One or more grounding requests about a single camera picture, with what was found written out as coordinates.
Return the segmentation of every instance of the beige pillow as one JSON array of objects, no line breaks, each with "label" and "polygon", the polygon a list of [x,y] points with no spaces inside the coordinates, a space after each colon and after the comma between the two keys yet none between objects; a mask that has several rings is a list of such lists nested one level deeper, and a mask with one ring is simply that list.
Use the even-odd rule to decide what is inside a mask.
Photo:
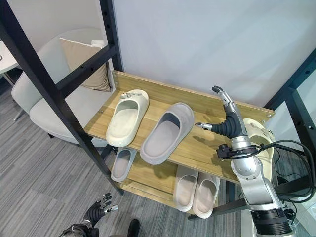
[{"label": "beige pillow", "polygon": [[[101,50],[100,46],[93,47],[64,38],[60,38],[60,42],[71,72]],[[94,90],[111,91],[107,72],[106,65],[102,65],[81,85]]]}]

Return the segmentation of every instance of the gray carpet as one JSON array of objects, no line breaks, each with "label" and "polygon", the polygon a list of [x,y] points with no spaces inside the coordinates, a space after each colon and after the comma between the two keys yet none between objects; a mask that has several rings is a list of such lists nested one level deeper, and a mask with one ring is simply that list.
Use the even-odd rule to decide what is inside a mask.
[{"label": "gray carpet", "polygon": [[[10,88],[4,91],[0,96],[0,237],[59,236],[109,191],[119,211],[99,221],[100,237],[126,235],[133,218],[141,222],[140,237],[240,236],[240,212],[188,221],[186,213],[155,201],[129,192],[120,196],[82,148],[50,139],[26,113],[13,122],[19,107]],[[222,182],[220,204],[225,203],[225,190]]]}]

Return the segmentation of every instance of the lower shelf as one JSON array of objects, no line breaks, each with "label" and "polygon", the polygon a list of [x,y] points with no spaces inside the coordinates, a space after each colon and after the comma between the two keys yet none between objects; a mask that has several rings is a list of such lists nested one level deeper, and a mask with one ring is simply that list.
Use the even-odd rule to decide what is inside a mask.
[{"label": "lower shelf", "polygon": [[[108,163],[110,169],[112,169],[113,163],[114,157]],[[127,178],[119,186],[131,193],[175,208],[173,190],[177,167],[178,165],[168,161],[159,165],[148,164],[141,159],[137,152]]]}]

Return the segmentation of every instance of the table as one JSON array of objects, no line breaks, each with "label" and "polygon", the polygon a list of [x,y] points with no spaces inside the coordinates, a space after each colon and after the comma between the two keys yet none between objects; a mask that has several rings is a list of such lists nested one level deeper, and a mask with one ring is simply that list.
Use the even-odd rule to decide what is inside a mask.
[{"label": "table", "polygon": [[[0,75],[3,76],[11,86],[14,86],[14,80],[12,80],[7,72],[18,66],[18,63],[10,53],[9,49],[5,46],[3,41],[0,41],[0,56],[0,59],[2,58],[0,60]],[[23,109],[21,108],[13,120],[17,121],[22,113]]]},{"label": "table", "polygon": [[[90,136],[105,140],[108,124],[115,106],[120,100],[120,95],[133,89],[146,91],[150,98],[149,107],[141,121],[137,134],[128,145],[128,147],[137,151],[154,128],[160,115],[176,102],[186,103],[193,109],[195,122],[221,123],[225,120],[226,114],[223,109],[223,102],[217,96],[117,71],[114,71],[113,77],[116,91],[84,128]],[[272,110],[241,102],[236,103],[243,118],[267,121],[274,114]],[[216,153],[219,145],[229,143],[229,139],[224,136],[194,126],[168,160],[162,164],[150,165],[144,162],[140,158],[139,152],[137,152],[127,178],[119,184],[119,187],[174,207],[173,189],[177,165],[212,174],[229,181],[229,183],[238,183],[238,179],[231,169],[230,161],[220,161]]]}]

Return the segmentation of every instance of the white table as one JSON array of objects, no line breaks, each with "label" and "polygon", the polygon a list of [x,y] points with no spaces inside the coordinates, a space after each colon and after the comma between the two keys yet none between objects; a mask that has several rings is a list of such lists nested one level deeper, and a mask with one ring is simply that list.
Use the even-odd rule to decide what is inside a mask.
[{"label": "white table", "polygon": [[[18,66],[18,63],[15,61],[14,57],[2,41],[0,41],[0,56],[2,57],[2,59],[0,57],[0,75],[3,76],[10,85],[14,86],[14,81],[7,72]],[[23,109],[20,109],[13,120],[17,121],[22,113]]]}]

